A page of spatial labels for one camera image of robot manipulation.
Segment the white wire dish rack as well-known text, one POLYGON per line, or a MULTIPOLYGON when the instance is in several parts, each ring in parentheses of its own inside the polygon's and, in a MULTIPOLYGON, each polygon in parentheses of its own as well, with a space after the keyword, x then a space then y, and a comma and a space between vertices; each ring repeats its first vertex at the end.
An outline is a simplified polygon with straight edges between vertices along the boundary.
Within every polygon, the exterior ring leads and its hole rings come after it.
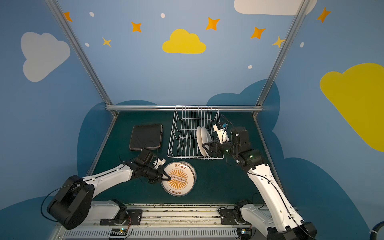
POLYGON ((197 127, 205 127, 212 141, 217 140, 213 125, 220 122, 218 110, 175 110, 168 157, 174 159, 222 160, 220 157, 203 157, 197 143, 197 127))

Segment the aluminium frame back bar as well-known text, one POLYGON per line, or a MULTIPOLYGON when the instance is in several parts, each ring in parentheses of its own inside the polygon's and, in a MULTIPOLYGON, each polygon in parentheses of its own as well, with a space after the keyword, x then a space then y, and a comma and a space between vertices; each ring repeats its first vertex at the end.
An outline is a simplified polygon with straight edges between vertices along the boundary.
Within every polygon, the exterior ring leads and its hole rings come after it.
POLYGON ((117 112, 138 112, 138 111, 159 111, 159 112, 172 112, 175 110, 218 110, 222 112, 261 112, 262 106, 158 106, 158 105, 107 105, 107 111, 117 112))

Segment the white round plate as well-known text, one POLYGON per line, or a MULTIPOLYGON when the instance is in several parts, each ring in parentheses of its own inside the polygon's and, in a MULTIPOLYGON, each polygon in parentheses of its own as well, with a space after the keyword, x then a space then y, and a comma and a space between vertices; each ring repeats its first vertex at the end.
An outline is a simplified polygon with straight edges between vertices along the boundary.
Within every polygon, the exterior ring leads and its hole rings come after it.
POLYGON ((203 142, 202 142, 202 135, 201 135, 201 127, 198 126, 196 130, 196 138, 197 138, 197 143, 198 143, 198 148, 202 154, 203 157, 206 156, 206 152, 203 148, 203 142))
POLYGON ((187 195, 192 191, 197 182, 197 172, 195 168, 188 162, 181 161, 179 165, 183 172, 181 177, 183 177, 185 183, 182 188, 184 191, 183 195, 187 195))
POLYGON ((183 174, 180 168, 180 162, 173 162, 165 167, 165 172, 172 178, 171 181, 162 182, 163 189, 172 196, 183 197, 184 179, 181 177, 183 174))
POLYGON ((201 127, 201 135, 202 135, 202 142, 203 143, 207 143, 207 142, 212 141, 211 135, 205 127, 201 127))

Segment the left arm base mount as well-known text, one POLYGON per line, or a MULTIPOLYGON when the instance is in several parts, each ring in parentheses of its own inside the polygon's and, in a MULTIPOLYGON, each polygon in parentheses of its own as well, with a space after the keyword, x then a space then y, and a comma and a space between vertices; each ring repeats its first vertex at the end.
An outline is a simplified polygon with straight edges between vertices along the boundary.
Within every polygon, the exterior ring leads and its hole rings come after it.
POLYGON ((101 219, 101 226, 138 226, 141 223, 143 210, 127 209, 118 213, 113 219, 101 219))

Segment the left small circuit board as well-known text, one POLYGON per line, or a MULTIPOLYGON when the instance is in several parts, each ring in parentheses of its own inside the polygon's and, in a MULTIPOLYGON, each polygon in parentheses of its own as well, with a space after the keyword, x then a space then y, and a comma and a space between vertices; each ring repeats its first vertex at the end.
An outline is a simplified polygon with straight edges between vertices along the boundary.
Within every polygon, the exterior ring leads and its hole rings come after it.
POLYGON ((127 228, 111 229, 109 240, 124 240, 128 236, 127 228))

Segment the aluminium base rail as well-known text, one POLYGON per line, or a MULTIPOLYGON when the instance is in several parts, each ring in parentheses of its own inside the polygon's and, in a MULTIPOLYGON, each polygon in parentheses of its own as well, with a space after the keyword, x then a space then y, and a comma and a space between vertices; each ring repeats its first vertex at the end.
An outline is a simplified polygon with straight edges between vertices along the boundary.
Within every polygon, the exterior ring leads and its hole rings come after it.
MULTIPOLYGON (((131 204, 127 209, 143 210, 138 226, 101 226, 100 220, 87 221, 72 230, 56 224, 51 240, 109 240, 111 229, 127 228, 124 240, 180 240, 180 239, 236 239, 237 228, 250 228, 252 237, 264 239, 253 225, 222 225, 219 207, 233 209, 224 204, 131 204)), ((267 207, 255 205, 266 215, 267 207)))

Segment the aluminium frame post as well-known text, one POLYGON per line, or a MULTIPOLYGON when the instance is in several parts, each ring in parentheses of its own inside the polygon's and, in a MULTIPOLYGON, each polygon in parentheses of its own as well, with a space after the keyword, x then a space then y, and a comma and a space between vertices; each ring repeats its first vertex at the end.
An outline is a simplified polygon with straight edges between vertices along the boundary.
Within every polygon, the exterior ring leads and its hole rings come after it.
POLYGON ((299 29, 307 15, 307 9, 309 9, 311 1, 310 0, 304 0, 299 5, 298 11, 293 19, 293 22, 288 30, 288 33, 286 35, 286 40, 283 42, 283 46, 280 48, 278 56, 276 58, 276 61, 273 65, 273 68, 270 72, 269 77, 267 78, 267 81, 258 97, 256 107, 258 107, 257 110, 253 111, 253 118, 256 121, 257 115, 259 112, 263 110, 264 102, 272 88, 272 85, 278 76, 278 73, 284 63, 284 60, 290 50, 291 45, 293 44, 295 37, 297 33, 299 32, 299 29))
POLYGON ((47 0, 45 1, 48 5, 51 13, 55 17, 56 21, 58 22, 59 26, 63 30, 65 36, 69 40, 72 48, 74 49, 75 53, 77 54, 79 60, 81 61, 83 67, 85 68, 87 74, 89 75, 91 81, 93 82, 94 86, 96 87, 98 93, 100 94, 101 98, 103 99, 104 103, 108 107, 109 105, 112 105, 112 100, 108 96, 106 89, 104 88, 101 80, 99 79, 95 69, 93 68, 90 60, 88 59, 80 41, 76 37, 70 22, 66 19, 64 12, 59 4, 58 1, 53 0, 47 0))

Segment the aluminium frame left post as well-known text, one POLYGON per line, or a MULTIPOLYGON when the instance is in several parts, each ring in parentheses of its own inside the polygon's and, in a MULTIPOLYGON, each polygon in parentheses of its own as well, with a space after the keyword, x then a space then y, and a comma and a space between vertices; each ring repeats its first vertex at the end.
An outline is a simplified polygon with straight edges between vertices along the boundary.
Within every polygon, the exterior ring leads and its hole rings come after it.
POLYGON ((103 99, 104 103, 108 107, 109 105, 112 105, 112 100, 108 96, 106 89, 104 88, 101 80, 99 79, 95 69, 93 68, 90 60, 88 59, 80 41, 76 37, 70 22, 66 19, 64 12, 59 4, 58 1, 53 0, 47 0, 45 1, 48 5, 51 13, 55 17, 56 21, 58 22, 59 26, 63 30, 65 36, 69 40, 72 48, 74 49, 75 53, 77 54, 79 60, 81 61, 83 67, 85 68, 87 74, 89 75, 91 81, 93 82, 94 86, 96 87, 98 93, 100 94, 101 98, 103 99))

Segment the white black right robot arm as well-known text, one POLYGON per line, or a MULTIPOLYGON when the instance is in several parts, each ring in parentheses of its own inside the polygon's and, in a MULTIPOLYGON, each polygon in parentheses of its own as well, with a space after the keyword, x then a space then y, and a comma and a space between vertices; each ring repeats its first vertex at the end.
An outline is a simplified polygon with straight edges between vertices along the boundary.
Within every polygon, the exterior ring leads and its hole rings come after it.
POLYGON ((218 139, 212 140, 205 127, 197 127, 196 137, 200 152, 205 157, 228 155, 236 160, 257 187, 270 215, 266 215, 247 201, 236 205, 238 221, 247 222, 258 229, 268 240, 313 240, 317 229, 305 222, 293 208, 276 183, 270 166, 260 151, 252 148, 249 132, 244 127, 219 123, 214 125, 218 139))

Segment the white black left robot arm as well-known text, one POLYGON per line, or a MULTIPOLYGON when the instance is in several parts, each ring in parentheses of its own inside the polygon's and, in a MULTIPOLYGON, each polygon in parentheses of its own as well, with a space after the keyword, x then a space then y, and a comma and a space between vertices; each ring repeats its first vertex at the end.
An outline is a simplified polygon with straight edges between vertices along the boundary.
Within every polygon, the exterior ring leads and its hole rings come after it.
POLYGON ((47 206, 53 222, 67 230, 78 227, 84 221, 110 221, 117 226, 131 225, 127 207, 118 200, 94 201, 100 193, 132 179, 147 178, 150 184, 167 182, 171 177, 165 172, 165 160, 144 149, 140 155, 122 162, 102 173, 81 178, 69 177, 56 189, 55 197, 47 206))

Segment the aluminium frame right post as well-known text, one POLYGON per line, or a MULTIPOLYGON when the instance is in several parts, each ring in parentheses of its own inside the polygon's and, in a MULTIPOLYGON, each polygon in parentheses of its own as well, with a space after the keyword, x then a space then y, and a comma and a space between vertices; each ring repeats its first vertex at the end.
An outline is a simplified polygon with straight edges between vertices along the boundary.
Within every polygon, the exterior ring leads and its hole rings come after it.
POLYGON ((311 1, 310 0, 304 0, 299 5, 298 11, 293 19, 293 22, 288 30, 288 33, 286 35, 286 40, 283 42, 283 46, 280 48, 278 56, 276 58, 276 61, 273 65, 273 68, 270 72, 269 77, 267 78, 267 81, 258 97, 256 107, 258 107, 257 110, 253 111, 253 118, 256 121, 257 115, 259 112, 263 110, 264 102, 272 88, 272 85, 278 76, 278 73, 284 63, 284 60, 290 50, 291 45, 293 44, 295 37, 297 33, 299 32, 299 29, 307 15, 307 9, 309 9, 311 1))

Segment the square floral plate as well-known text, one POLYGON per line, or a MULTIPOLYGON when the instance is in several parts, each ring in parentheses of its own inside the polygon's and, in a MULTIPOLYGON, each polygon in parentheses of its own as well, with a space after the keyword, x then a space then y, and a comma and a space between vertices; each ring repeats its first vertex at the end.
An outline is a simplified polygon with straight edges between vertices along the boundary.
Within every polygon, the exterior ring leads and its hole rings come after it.
POLYGON ((163 126, 161 124, 135 125, 132 130, 129 149, 159 150, 162 145, 163 126))
POLYGON ((131 148, 129 147, 130 151, 142 151, 142 150, 147 150, 147 151, 158 151, 161 148, 158 147, 138 147, 138 148, 131 148))

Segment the small circuit board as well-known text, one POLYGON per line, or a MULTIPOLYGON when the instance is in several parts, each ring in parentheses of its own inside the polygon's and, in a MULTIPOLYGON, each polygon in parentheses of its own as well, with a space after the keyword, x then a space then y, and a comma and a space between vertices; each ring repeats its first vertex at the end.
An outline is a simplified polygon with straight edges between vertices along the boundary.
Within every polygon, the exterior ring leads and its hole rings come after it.
POLYGON ((124 240, 128 236, 127 228, 111 229, 109 240, 124 240))
POLYGON ((252 230, 250 228, 237 228, 237 240, 250 240, 252 237, 252 230))

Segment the right small circuit board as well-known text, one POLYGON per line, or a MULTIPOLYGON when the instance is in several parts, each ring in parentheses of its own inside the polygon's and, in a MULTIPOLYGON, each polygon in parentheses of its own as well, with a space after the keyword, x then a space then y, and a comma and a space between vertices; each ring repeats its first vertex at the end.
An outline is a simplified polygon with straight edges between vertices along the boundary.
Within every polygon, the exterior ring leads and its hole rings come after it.
POLYGON ((252 230, 250 228, 237 228, 237 240, 250 240, 252 237, 252 230))

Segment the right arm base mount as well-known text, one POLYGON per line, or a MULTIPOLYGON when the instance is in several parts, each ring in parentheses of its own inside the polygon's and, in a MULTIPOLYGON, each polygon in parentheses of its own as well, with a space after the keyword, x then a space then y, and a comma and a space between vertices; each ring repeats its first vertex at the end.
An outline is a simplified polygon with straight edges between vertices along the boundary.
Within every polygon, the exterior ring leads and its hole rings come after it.
POLYGON ((225 207, 219 207, 218 213, 221 218, 222 225, 250 225, 249 222, 245 221, 241 214, 241 207, 250 204, 248 200, 243 200, 234 204, 233 209, 225 207))

